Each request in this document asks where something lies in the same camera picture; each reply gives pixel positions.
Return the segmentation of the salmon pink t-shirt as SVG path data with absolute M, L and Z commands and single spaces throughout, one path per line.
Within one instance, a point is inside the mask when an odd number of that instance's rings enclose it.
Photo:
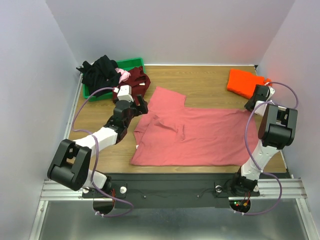
M 242 166 L 245 144 L 254 150 L 258 131 L 250 112 L 232 108 L 186 107 L 186 96 L 157 87 L 148 114 L 138 122 L 136 166 Z

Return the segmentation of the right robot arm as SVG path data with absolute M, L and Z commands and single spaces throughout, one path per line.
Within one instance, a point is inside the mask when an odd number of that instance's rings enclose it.
M 274 103 L 271 98 L 275 90 L 268 82 L 256 85 L 252 97 L 244 108 L 250 112 L 245 126 L 244 142 L 249 159 L 244 163 L 230 182 L 230 190 L 236 195 L 250 194 L 258 190 L 258 179 L 270 159 L 284 147 L 290 146 L 296 135 L 299 105 L 298 96 L 294 93 L 295 107 L 289 108 Z M 249 123 L 253 115 L 262 117 L 258 129 L 258 143 L 254 151 L 248 142 Z

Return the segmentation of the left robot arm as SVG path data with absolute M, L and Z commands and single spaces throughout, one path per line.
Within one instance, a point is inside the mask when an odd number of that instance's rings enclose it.
M 134 117 L 148 113 L 148 103 L 141 94 L 134 101 L 121 99 L 115 103 L 113 115 L 98 131 L 77 140 L 64 139 L 60 142 L 48 168 L 47 177 L 73 191 L 94 188 L 100 197 L 111 193 L 108 177 L 95 170 L 89 170 L 92 156 L 99 159 L 99 152 L 116 145 L 127 134 Z

